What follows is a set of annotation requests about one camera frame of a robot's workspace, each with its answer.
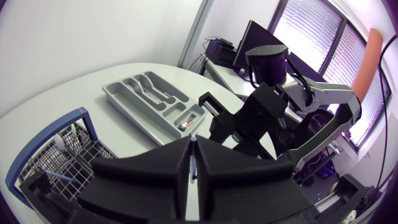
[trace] orange object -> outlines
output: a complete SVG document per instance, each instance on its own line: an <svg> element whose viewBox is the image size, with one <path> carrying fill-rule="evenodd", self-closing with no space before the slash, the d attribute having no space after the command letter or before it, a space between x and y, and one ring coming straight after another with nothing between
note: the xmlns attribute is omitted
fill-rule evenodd
<svg viewBox="0 0 398 224"><path fill-rule="evenodd" d="M351 89L354 90L356 97L362 103L363 99L371 86L373 76L376 73L379 65L379 58L381 54L381 47L383 38L379 31L371 28L369 31L368 43L366 44L365 54L363 55L361 65L351 84Z"/></svg>

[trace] floor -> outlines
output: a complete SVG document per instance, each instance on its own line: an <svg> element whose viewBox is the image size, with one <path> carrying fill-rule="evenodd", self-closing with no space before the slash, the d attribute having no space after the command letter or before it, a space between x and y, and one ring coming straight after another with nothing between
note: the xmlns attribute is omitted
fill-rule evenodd
<svg viewBox="0 0 398 224"><path fill-rule="evenodd" d="M321 177L314 175L314 178L315 181L311 186L306 187L302 184L301 189L305 192L312 203L317 203L329 194L331 186L338 182L338 178L337 175L333 175L327 179L322 179Z"/></svg>

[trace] metal frame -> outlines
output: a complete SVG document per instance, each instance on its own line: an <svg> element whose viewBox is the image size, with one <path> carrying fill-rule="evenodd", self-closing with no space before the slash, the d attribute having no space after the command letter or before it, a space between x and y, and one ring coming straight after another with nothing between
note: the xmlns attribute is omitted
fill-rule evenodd
<svg viewBox="0 0 398 224"><path fill-rule="evenodd" d="M180 56L180 60L178 61L177 67L184 69L188 68L188 64L191 60L193 50L195 50L199 35L203 26L205 25L207 16L209 15L213 3L214 0L202 0L197 16L193 21L191 31L188 34L187 41L185 42L184 48L182 49L182 53Z"/></svg>
<svg viewBox="0 0 398 224"><path fill-rule="evenodd" d="M91 118L88 114L88 111L84 108L75 109L61 118L57 119L46 128L41 130L32 140L30 140L26 146L20 151L17 157L11 164L10 169L8 170L6 176L6 185L8 190L14 194L21 202L23 202L28 207L30 203L26 200L23 193L15 186L15 182L19 177L21 171L28 163L29 159L35 154L35 152L40 149L40 147L47 142L52 136L66 128L67 126L71 125L74 121L82 118L83 122L86 126L88 131L88 135L93 141L97 141L98 137L95 133L93 123L91 122Z"/></svg>

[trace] white table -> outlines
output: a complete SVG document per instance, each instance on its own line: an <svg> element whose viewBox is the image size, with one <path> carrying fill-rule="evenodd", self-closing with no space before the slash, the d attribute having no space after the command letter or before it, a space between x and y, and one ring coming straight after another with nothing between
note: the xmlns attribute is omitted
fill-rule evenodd
<svg viewBox="0 0 398 224"><path fill-rule="evenodd" d="M0 191L21 223L42 221L33 210L8 191L4 181L6 174L19 151L39 131L62 115L84 106L90 114L98 138L118 157L135 156L158 146L107 102L101 89L106 83L146 71L153 71L193 99L198 99L209 91L232 113L243 105L230 91L203 76L181 68L153 63L125 64L101 70L26 101L0 119ZM196 130L199 135L207 138L210 136L212 118L208 113ZM265 137L262 142L263 145L269 145L271 140ZM224 145L233 147L236 143L227 139ZM274 150L270 150L270 153L275 157ZM190 220L198 219L197 197L196 185L189 185L187 218Z"/></svg>
<svg viewBox="0 0 398 224"><path fill-rule="evenodd" d="M250 82L244 81L234 70L215 65L211 60L206 60L204 66L215 82L236 96L247 98L254 91Z"/></svg>

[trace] white wall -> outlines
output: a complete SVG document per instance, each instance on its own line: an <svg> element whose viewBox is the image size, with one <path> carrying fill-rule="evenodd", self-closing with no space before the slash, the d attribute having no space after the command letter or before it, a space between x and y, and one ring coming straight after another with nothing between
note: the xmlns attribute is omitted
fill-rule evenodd
<svg viewBox="0 0 398 224"><path fill-rule="evenodd" d="M268 28L278 2L279 0L216 0L203 26L188 68L201 53L205 52L202 46L205 42L204 38L219 36L238 47L249 20L254 20L264 28ZM190 70L195 72L199 66L198 60Z"/></svg>
<svg viewBox="0 0 398 224"><path fill-rule="evenodd" d="M395 34L392 22L381 1L332 0L332 2L346 14L348 19L356 26L358 31L362 33L365 39L368 38L369 29L375 28L383 36L383 46L385 46L389 39ZM388 48L384 55L385 64L383 65L383 69L393 94L387 108L389 134L386 164L384 166L382 181L388 176L398 161L398 140L396 138L398 128L398 111L396 110L398 107L398 94L396 93L398 87L397 58L398 40ZM364 185L376 185L381 170L384 137L384 120L382 119L360 149L359 155L353 156L352 153L345 153L343 155L345 160L339 159L339 165L344 167L341 169L341 173L350 173Z"/></svg>
<svg viewBox="0 0 398 224"><path fill-rule="evenodd" d="M6 1L0 13L0 118L97 70L133 62L177 65L200 3Z"/></svg>

